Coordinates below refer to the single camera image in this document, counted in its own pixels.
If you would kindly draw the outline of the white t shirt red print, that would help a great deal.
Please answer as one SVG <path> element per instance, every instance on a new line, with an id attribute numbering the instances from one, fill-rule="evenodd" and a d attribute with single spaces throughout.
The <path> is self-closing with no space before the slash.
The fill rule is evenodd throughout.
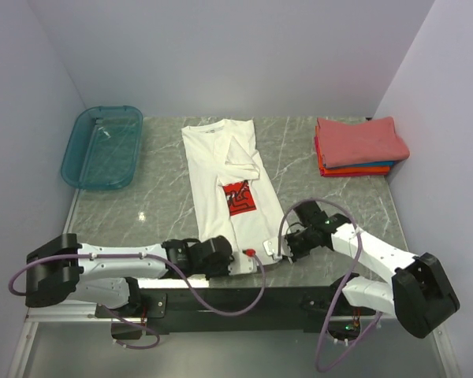
<path id="1" fill-rule="evenodd" d="M 272 265 L 263 248 L 277 237 L 284 216 L 256 148 L 252 120 L 223 119 L 181 130 L 199 239 L 224 236 L 233 252 L 253 249 Z"/>

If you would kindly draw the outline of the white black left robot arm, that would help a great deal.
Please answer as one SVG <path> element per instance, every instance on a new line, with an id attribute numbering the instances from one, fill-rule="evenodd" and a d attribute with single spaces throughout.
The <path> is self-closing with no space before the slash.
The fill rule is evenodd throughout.
<path id="1" fill-rule="evenodd" d="M 63 234 L 27 256 L 25 304 L 43 308 L 72 299 L 130 317 L 143 305 L 140 279 L 227 276 L 233 260 L 231 244 L 223 236 L 205 242 L 170 239 L 142 247 L 103 247 Z"/>

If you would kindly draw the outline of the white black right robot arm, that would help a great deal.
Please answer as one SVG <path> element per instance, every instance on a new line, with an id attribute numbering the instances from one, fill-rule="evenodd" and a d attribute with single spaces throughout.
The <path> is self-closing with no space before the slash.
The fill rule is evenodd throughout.
<path id="1" fill-rule="evenodd" d="M 330 295 L 334 311 L 355 307 L 395 317 L 411 335 L 423 339 L 460 309 L 460 301 L 433 254 L 416 255 L 365 232 L 346 210 L 333 216 L 321 210 L 320 198 L 301 200 L 289 208 L 302 230 L 280 229 L 271 240 L 272 255 L 295 261 L 317 247 L 351 258 L 378 276 L 369 280 L 347 272 Z"/>

